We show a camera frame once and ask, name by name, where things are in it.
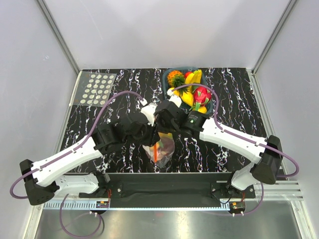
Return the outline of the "clear zip top bag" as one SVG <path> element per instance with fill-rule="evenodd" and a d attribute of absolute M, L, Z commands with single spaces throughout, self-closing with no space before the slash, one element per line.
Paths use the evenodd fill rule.
<path fill-rule="evenodd" d="M 171 154 L 164 154 L 161 152 L 161 140 L 159 140 L 154 146 L 144 146 L 143 149 L 145 150 L 148 158 L 159 168 L 164 168 L 168 162 L 172 159 Z"/>

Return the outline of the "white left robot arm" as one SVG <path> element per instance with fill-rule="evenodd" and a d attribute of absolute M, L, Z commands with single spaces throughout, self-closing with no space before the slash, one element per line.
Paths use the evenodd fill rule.
<path fill-rule="evenodd" d="M 41 161 L 20 163 L 27 199 L 32 206 L 44 204 L 58 195 L 104 198 L 109 194 L 109 177 L 93 171 L 76 176 L 73 168 L 118 151 L 127 143 L 152 146 L 160 137 L 153 113 L 132 113 L 113 123 L 104 123 L 65 150 Z"/>

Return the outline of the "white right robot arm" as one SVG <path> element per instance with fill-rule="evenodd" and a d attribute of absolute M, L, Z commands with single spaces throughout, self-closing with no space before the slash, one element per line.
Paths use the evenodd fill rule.
<path fill-rule="evenodd" d="M 214 143 L 234 151 L 250 163 L 235 171 L 226 191 L 231 197 L 238 197 L 255 183 L 273 185 L 279 176 L 282 162 L 281 143 L 275 136 L 262 138 L 245 134 L 220 124 L 207 114 L 198 111 L 184 112 L 174 102 L 165 100 L 154 113 L 157 129 L 163 133 L 178 133 L 201 141 Z"/>

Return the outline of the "yellow lemon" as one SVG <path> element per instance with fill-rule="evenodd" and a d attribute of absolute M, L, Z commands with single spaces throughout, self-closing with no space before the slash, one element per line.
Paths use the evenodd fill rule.
<path fill-rule="evenodd" d="M 169 88 L 167 90 L 167 95 L 169 97 L 171 97 L 172 95 L 176 95 L 176 96 L 180 97 L 180 93 L 178 92 L 178 90 L 174 90 L 174 88 Z"/>

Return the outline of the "small yellow orange fruit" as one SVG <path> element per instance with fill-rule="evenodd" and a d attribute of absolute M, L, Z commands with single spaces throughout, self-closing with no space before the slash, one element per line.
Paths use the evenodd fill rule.
<path fill-rule="evenodd" d="M 194 99 L 191 92 L 184 92 L 182 95 L 180 95 L 180 97 L 184 103 L 191 107 L 193 106 Z"/>

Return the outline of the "transparent blue plastic fruit tray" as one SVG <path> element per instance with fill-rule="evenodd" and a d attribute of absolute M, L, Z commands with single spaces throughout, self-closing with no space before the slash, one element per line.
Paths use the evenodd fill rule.
<path fill-rule="evenodd" d="M 168 77 L 170 72 L 175 71 L 175 70 L 180 71 L 184 74 L 184 73 L 187 73 L 190 71 L 193 72 L 193 71 L 199 70 L 199 68 L 196 68 L 196 67 L 176 67 L 176 68 L 166 69 L 163 73 L 163 76 L 162 76 L 162 91 L 164 93 L 164 99 L 167 99 L 167 97 L 168 97 L 167 91 L 170 88 L 169 83 L 167 81 L 167 77 Z M 202 73 L 200 84 L 208 86 L 208 83 L 207 83 L 207 80 L 206 80 L 204 73 Z M 213 108 L 214 108 L 213 101 L 210 101 L 205 107 L 207 109 L 206 114 L 210 115 L 213 112 Z M 190 106 L 188 106 L 186 103 L 182 103 L 181 108 L 186 112 L 190 109 Z"/>

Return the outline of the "pink dragon fruit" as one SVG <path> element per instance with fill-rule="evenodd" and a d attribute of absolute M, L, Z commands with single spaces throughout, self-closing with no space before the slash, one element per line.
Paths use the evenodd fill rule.
<path fill-rule="evenodd" d="M 207 113 L 207 105 L 210 103 L 212 93 L 203 86 L 192 86 L 192 101 L 189 111 Z"/>

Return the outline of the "orange pineapple toy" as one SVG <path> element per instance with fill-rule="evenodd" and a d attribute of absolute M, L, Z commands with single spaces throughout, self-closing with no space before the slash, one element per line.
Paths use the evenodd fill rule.
<path fill-rule="evenodd" d="M 167 76 L 167 82 L 172 88 L 177 88 L 185 84 L 185 76 L 178 70 L 171 71 Z"/>

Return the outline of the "red apple behind bananas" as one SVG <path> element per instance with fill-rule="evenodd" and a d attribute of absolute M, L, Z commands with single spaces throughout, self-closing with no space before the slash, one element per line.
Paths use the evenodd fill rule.
<path fill-rule="evenodd" d="M 190 74 L 192 74 L 192 72 L 186 72 L 185 77 L 187 78 Z"/>

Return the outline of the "yellow banana bunch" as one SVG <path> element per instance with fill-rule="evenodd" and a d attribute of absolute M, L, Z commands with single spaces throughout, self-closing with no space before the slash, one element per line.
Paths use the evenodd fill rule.
<path fill-rule="evenodd" d="M 185 84 L 200 84 L 201 83 L 201 77 L 202 77 L 202 71 L 196 70 L 192 72 L 187 78 L 185 78 Z"/>

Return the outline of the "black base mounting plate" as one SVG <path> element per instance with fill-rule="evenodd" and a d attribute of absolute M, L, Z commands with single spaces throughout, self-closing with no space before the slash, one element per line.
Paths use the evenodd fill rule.
<path fill-rule="evenodd" d="M 98 189 L 80 192 L 80 198 L 111 198 L 150 201 L 201 201 L 212 190 L 230 182 L 233 173 L 111 173 L 94 172 Z"/>

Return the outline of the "clear sheet with white dots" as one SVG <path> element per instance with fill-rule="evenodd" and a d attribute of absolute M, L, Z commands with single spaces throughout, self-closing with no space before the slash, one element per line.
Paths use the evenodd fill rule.
<path fill-rule="evenodd" d="M 103 107 L 109 99 L 116 76 L 114 73 L 81 71 L 69 105 Z"/>

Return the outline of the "aluminium frame rail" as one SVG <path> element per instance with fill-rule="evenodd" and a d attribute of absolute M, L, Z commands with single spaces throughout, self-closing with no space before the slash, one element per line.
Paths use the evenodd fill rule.
<path fill-rule="evenodd" d="M 260 183 L 249 186 L 245 191 L 246 201 L 257 201 L 264 192 L 264 201 L 302 201 L 303 195 L 297 181 L 277 181 L 273 185 Z"/>

